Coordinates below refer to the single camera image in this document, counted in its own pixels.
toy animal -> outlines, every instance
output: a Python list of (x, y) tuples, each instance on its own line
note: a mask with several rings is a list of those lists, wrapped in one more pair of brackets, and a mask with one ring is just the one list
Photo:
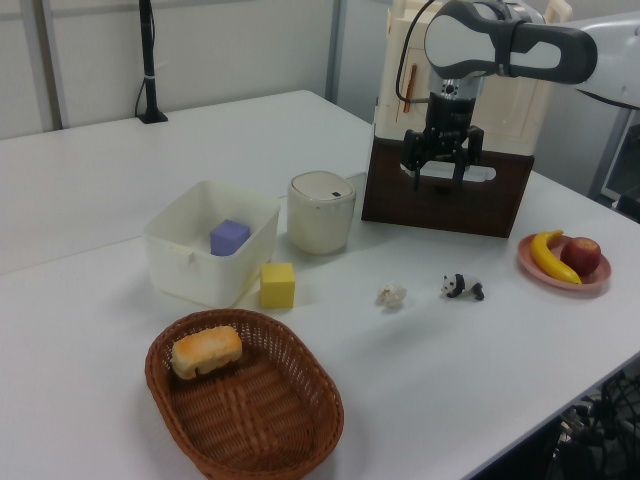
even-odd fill
[(441, 291), (449, 298), (456, 298), (463, 294), (473, 293), (476, 300), (484, 300), (482, 284), (476, 277), (471, 275), (460, 275), (459, 273), (449, 276), (445, 275)]

small white toy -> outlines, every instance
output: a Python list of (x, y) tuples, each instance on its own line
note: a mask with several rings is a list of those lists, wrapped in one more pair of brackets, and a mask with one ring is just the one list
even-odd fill
[(476, 300), (484, 300), (484, 293), (482, 292), (482, 283), (471, 275), (445, 275), (442, 282), (441, 292), (449, 298), (456, 298), (463, 294), (475, 295)]
[(397, 308), (402, 304), (402, 299), (407, 295), (407, 289), (397, 282), (389, 282), (378, 290), (378, 305), (388, 308)]

brown wooden box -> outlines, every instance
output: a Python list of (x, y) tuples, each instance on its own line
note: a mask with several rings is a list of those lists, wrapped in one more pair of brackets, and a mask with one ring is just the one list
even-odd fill
[(482, 152), (492, 180), (462, 182), (422, 176), (418, 190), (400, 166), (402, 142), (374, 138), (362, 220), (509, 237), (533, 156)]

white cup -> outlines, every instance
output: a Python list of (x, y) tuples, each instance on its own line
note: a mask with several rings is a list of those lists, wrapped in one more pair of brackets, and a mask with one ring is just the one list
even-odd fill
[(287, 193), (287, 233), (301, 250), (316, 255), (339, 250), (347, 243), (356, 190), (331, 172), (294, 177)]

bread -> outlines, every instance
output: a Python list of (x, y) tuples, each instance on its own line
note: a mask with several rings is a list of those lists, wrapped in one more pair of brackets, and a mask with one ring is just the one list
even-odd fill
[(242, 355), (242, 340), (233, 327), (208, 328), (173, 344), (171, 366), (180, 378), (204, 375)]

